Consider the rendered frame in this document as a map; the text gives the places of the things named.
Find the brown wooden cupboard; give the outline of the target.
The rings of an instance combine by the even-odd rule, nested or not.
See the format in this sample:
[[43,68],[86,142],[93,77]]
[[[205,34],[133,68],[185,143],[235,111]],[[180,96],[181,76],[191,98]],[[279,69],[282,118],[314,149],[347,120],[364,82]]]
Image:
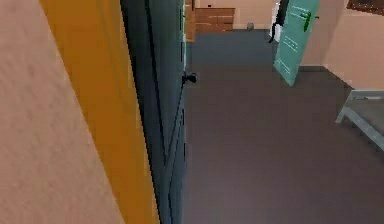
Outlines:
[[195,12],[194,0],[185,0],[185,34],[186,41],[195,41]]

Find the brown wooden chest of drawers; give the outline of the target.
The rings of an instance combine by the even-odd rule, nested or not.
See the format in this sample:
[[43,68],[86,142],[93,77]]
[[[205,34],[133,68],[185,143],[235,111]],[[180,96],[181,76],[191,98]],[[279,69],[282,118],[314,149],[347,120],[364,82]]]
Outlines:
[[196,8],[196,32],[231,32],[234,26],[234,15],[234,8]]

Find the grey metal table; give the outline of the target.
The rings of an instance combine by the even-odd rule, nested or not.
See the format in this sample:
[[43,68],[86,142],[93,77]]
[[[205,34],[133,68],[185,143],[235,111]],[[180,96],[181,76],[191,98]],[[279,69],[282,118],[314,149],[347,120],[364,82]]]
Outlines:
[[335,122],[344,118],[384,152],[384,90],[351,90]]

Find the light teal room door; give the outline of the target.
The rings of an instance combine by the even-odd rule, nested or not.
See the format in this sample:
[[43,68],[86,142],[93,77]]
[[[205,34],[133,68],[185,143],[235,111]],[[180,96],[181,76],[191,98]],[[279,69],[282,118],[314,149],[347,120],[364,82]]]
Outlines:
[[318,7],[319,0],[289,0],[274,61],[289,86],[295,84]]

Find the dark teal room door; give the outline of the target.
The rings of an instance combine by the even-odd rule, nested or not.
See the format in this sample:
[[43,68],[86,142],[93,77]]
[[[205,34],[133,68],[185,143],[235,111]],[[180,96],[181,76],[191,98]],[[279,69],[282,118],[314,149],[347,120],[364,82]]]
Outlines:
[[183,0],[120,0],[160,224],[182,224]]

